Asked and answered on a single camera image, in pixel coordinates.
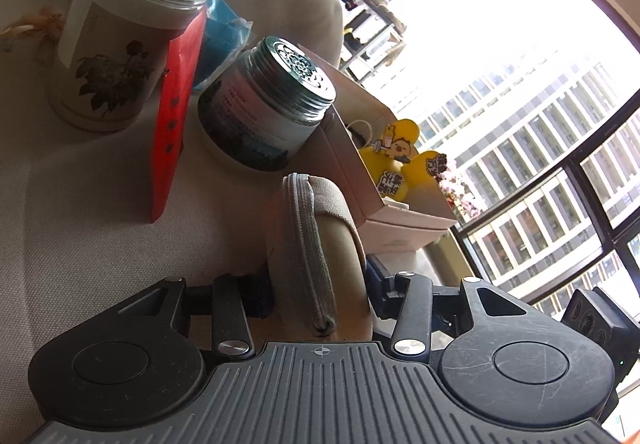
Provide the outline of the beige round zip pouch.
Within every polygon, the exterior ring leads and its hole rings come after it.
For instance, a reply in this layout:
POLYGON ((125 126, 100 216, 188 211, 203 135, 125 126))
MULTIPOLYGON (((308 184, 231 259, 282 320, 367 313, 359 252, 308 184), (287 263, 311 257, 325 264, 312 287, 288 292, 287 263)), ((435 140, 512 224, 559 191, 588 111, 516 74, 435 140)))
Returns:
POLYGON ((346 199, 327 178, 286 175, 264 216, 274 308, 262 339, 369 341, 366 256, 346 199))

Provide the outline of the yellow rubber toy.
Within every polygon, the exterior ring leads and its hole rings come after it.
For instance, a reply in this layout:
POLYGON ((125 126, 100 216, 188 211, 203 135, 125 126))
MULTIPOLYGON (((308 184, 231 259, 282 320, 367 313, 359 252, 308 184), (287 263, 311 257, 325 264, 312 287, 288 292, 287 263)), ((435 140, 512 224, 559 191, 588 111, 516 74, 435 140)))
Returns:
POLYGON ((411 119, 398 119, 388 123, 376 140, 359 150, 381 197, 401 203, 419 186, 436 184, 447 171, 445 154, 416 150, 414 145, 420 133, 411 119))

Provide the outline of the blue mask package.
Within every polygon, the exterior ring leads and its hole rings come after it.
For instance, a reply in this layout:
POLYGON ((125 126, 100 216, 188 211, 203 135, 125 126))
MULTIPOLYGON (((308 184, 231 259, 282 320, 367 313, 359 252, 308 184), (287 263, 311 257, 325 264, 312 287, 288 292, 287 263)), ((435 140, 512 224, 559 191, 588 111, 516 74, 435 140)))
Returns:
POLYGON ((245 48, 253 23, 237 15, 224 0, 207 0, 206 21, 193 88, 204 89, 245 48))

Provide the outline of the blue face mask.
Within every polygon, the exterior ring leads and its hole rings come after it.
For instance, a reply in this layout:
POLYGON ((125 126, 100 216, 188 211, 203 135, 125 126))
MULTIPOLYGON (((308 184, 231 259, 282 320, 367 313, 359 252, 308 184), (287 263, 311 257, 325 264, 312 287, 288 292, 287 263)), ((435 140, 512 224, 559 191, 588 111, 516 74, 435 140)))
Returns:
POLYGON ((346 125, 346 130, 357 149, 368 146, 373 140, 373 129, 367 120, 355 119, 346 125))

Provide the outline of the pink cardboard box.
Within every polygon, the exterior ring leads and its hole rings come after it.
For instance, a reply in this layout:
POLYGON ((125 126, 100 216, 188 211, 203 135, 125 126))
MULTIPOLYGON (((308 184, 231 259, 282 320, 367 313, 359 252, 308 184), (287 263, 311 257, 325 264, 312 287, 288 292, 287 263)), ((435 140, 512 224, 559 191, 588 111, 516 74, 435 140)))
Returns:
POLYGON ((336 99, 291 167, 342 191, 367 253, 402 253, 436 241, 456 223, 444 194, 414 148, 419 128, 337 68, 316 59, 336 99))

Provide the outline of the red paper packet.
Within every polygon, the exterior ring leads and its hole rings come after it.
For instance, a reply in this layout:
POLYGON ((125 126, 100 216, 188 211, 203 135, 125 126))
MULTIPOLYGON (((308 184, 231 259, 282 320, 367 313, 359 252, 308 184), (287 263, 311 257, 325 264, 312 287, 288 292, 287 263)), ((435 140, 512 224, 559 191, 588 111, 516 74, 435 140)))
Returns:
POLYGON ((166 208, 178 166, 205 24, 206 12, 201 11, 184 32, 168 44, 151 149, 152 222, 160 219, 166 208))

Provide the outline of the green lid glass jar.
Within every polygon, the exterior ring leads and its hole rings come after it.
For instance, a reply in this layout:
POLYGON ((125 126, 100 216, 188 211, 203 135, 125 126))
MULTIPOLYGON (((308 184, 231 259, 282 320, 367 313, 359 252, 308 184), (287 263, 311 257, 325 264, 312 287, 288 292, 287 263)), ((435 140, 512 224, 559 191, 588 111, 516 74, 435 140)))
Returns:
POLYGON ((336 98, 325 71, 292 42, 262 38, 198 99, 198 119, 218 149, 257 171, 286 167, 336 98))

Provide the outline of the metal shelf rack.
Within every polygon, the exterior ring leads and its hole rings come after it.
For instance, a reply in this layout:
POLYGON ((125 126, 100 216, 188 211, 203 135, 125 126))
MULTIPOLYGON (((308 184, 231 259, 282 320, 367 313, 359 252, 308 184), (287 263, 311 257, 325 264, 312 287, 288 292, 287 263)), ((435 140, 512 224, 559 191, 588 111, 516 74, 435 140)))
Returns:
POLYGON ((339 0, 346 18, 338 69, 357 84, 389 67, 405 49, 407 27, 390 10, 390 0, 339 0))

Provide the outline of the white tea canister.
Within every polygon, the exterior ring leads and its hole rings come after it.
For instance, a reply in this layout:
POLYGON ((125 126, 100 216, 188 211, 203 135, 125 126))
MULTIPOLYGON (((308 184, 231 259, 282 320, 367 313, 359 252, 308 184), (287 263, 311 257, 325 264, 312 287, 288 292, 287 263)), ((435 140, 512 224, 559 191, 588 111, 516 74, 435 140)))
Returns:
POLYGON ((72 0, 47 88, 67 123, 111 132, 131 125, 165 69, 169 42, 206 0, 72 0))

